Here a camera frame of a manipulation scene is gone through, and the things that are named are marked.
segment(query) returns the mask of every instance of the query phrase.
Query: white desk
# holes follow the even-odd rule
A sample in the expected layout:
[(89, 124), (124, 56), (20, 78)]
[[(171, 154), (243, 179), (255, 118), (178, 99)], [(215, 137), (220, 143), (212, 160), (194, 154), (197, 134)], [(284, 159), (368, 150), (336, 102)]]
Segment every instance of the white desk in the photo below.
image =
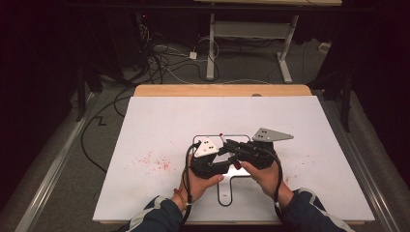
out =
[[(140, 87), (156, 89), (156, 86)], [(261, 92), (274, 95), (277, 92), (272, 90), (282, 88), (260, 86), (262, 91), (258, 92), (257, 87), (253, 85), (254, 91), (245, 95)], [(293, 86), (284, 87), (290, 92), (295, 90)], [(175, 96), (178, 89), (190, 89), (183, 94), (212, 96), (223, 91), (229, 95), (236, 88), (159, 86), (159, 91), (147, 94), (160, 95), (161, 89), (168, 89), (163, 93), (165, 96)], [(346, 221), (374, 220), (320, 103), (316, 97), (307, 96), (306, 87), (296, 86), (296, 89), (305, 91), (304, 96), (132, 98), (93, 220), (123, 223), (154, 196), (170, 197), (179, 185), (185, 153), (195, 135), (223, 132), (252, 136), (260, 127), (295, 136), (275, 143), (284, 170), (283, 181), (291, 189), (314, 190), (330, 214)], [(289, 91), (282, 89), (278, 93), (285, 95)], [(222, 207), (217, 200), (217, 187), (209, 188), (192, 206), (188, 223), (279, 223), (272, 199), (251, 178), (233, 180), (232, 187), (232, 205)]]
[[(246, 3), (246, 4), (270, 4), (270, 5), (292, 5), (304, 6), (314, 5), (321, 7), (340, 6), (341, 0), (195, 0), (198, 2), (209, 2), (213, 5), (217, 3)], [(286, 55), (292, 42), (296, 23), (299, 16), (293, 15), (289, 23), (261, 23), (261, 22), (239, 22), (239, 21), (218, 21), (215, 15), (211, 14), (209, 32), (209, 54), (206, 78), (214, 79), (215, 67), (215, 37), (240, 37), (240, 38), (261, 38), (261, 39), (285, 39), (282, 52), (277, 53), (278, 65), (285, 83), (292, 83), (292, 77), (286, 65)]]

